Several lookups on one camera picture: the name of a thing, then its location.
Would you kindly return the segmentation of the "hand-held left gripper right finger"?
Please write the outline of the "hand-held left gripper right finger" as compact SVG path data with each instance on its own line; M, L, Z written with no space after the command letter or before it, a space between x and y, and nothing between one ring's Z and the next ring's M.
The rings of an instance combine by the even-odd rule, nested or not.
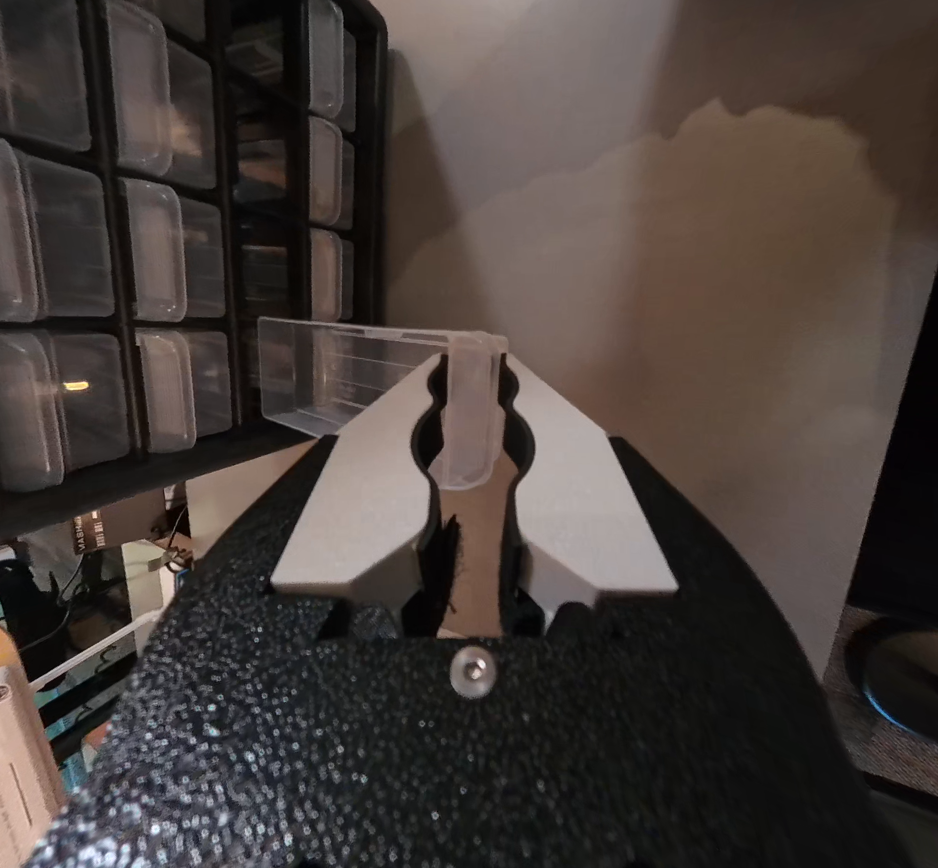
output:
M502 359L503 447L517 473L502 534L503 629L548 629L561 609L672 597L678 583L614 440L513 355Z

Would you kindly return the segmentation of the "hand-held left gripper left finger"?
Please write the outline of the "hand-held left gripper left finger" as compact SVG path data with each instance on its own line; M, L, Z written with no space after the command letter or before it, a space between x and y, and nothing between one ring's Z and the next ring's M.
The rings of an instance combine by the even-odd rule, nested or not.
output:
M446 356L432 355L341 429L271 575L276 593L443 621L449 525L428 470L443 449L447 379Z

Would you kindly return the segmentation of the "clear plastic drawer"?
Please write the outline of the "clear plastic drawer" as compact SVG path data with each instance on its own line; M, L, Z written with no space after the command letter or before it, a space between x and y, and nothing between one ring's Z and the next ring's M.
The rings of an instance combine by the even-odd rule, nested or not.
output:
M430 475L449 491L490 478L504 433L498 393L505 338L261 318L257 346L264 416L317 438L338 433L418 367L445 358L442 448Z

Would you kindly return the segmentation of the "clear plastic bin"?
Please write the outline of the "clear plastic bin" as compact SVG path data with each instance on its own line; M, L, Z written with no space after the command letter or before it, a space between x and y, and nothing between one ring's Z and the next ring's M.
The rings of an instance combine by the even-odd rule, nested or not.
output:
M112 646L119 644L123 640L135 637L135 634L139 629L144 627L151 628L162 616L164 611L165 608L161 607L146 612L145 614L135 618L131 624L126 625L125 627L109 634L107 637L101 639L98 643L88 648L87 650L70 657L64 661L64 663L53 667L53 669L47 673L42 674L37 679L30 681L29 688L34 694L46 690L48 687L53 685L55 681L69 674L72 670L81 666L83 663L86 663L95 657L99 657L104 652L111 649Z

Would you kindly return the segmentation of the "black label plate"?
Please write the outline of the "black label plate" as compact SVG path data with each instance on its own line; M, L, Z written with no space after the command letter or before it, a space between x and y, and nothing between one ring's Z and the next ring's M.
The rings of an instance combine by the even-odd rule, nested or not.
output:
M126 543L160 539L166 528L164 489L146 491L74 517L71 521L74 554L82 557Z

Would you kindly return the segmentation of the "black round stand base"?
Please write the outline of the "black round stand base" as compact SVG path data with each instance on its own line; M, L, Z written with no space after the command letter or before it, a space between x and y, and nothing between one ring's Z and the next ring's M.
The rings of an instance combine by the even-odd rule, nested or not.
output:
M851 684L885 721L937 741L937 629L880 617L843 652Z

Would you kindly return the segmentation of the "tan cardboard box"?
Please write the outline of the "tan cardboard box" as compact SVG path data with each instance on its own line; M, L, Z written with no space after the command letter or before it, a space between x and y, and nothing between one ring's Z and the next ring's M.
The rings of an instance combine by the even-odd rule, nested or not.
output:
M66 802L19 653L1 631L1 861L25 863Z

